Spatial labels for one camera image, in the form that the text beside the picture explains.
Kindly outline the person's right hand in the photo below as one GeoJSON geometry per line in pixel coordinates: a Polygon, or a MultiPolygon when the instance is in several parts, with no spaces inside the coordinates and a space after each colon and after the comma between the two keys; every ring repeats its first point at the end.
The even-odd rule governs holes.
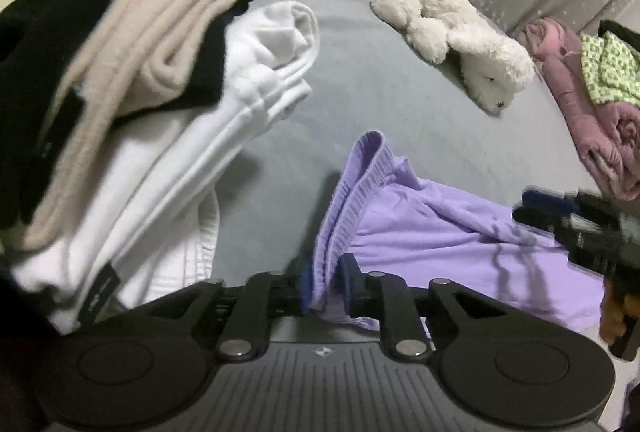
{"type": "Polygon", "coordinates": [[[613,345],[626,332],[625,297],[608,279],[603,286],[599,334],[606,344],[613,345]]]}

